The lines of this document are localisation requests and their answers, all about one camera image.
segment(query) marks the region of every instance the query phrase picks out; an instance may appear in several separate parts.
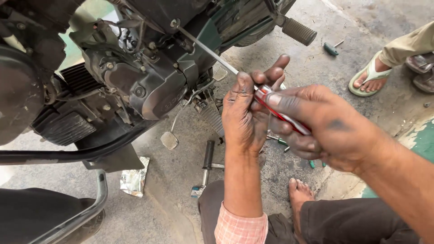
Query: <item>pink checkered shirt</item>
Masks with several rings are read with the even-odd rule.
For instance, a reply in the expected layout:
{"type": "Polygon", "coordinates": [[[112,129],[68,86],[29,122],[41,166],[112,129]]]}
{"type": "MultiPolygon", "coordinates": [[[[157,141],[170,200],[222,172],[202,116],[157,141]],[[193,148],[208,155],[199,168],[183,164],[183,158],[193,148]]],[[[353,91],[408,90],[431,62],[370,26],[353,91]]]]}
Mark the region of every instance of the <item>pink checkered shirt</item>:
{"type": "Polygon", "coordinates": [[[223,203],[216,230],[217,244],[264,244],[268,232],[268,217],[243,218],[230,213],[223,203]]]}

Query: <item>brown trousers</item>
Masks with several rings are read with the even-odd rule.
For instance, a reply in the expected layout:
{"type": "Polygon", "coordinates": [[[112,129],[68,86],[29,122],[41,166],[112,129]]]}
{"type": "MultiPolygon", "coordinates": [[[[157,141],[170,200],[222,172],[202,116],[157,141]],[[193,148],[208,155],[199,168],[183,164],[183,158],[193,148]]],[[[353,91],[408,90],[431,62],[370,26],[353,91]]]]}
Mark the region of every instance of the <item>brown trousers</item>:
{"type": "Polygon", "coordinates": [[[434,21],[410,34],[401,36],[383,47],[378,58],[387,66],[404,64],[410,56],[434,51],[434,21]]]}
{"type": "MultiPolygon", "coordinates": [[[[215,244],[214,230],[224,198],[224,182],[209,184],[198,200],[205,244],[215,244]]],[[[268,216],[265,244],[297,244],[293,225],[283,214],[268,216]]],[[[417,244],[419,237],[379,198],[307,201],[300,225],[308,244],[417,244]]]]}

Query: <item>hand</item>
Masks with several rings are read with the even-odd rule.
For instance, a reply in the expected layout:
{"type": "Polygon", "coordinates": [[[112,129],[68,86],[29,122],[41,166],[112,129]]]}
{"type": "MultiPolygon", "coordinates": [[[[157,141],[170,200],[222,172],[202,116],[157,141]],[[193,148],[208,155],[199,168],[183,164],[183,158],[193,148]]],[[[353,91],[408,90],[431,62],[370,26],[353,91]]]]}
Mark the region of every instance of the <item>hand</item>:
{"type": "Polygon", "coordinates": [[[283,54],[266,72],[253,71],[251,75],[239,72],[237,82],[223,100],[222,122],[226,151],[257,157],[265,143],[269,111],[254,100],[254,82],[278,89],[285,79],[283,69],[289,56],[283,54]]]}
{"type": "Polygon", "coordinates": [[[354,173],[363,162],[384,154],[385,144],[390,142],[379,127],[325,86],[286,89],[268,95],[266,102],[276,112],[312,129],[312,136],[303,136],[289,123],[271,118],[271,130],[281,135],[295,155],[320,158],[340,171],[354,173]]]}

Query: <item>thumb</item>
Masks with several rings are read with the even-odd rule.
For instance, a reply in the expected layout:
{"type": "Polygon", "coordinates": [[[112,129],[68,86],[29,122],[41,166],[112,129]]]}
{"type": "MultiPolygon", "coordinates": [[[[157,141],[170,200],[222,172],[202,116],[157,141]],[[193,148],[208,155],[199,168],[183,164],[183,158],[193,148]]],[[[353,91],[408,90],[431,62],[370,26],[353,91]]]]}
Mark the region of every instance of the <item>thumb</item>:
{"type": "Polygon", "coordinates": [[[312,126],[315,111],[321,106],[318,102],[275,92],[267,95],[265,102],[272,110],[303,122],[308,126],[312,126]]]}

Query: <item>tire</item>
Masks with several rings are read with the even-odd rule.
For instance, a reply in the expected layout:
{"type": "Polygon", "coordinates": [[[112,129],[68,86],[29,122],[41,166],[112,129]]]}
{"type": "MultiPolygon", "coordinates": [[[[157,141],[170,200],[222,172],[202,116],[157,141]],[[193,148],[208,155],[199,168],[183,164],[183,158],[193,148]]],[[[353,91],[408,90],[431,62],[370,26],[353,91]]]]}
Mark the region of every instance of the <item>tire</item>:
{"type": "MultiPolygon", "coordinates": [[[[282,10],[280,11],[281,14],[285,15],[289,9],[293,6],[294,2],[296,0],[289,0],[286,3],[286,6],[284,6],[282,8],[282,10]]],[[[242,40],[240,40],[239,42],[237,42],[234,46],[236,47],[244,47],[244,46],[249,46],[252,45],[253,43],[261,40],[264,36],[266,36],[266,34],[272,32],[274,30],[274,27],[276,26],[276,24],[274,22],[269,23],[268,25],[262,27],[261,29],[257,30],[256,32],[244,37],[242,40]]]]}

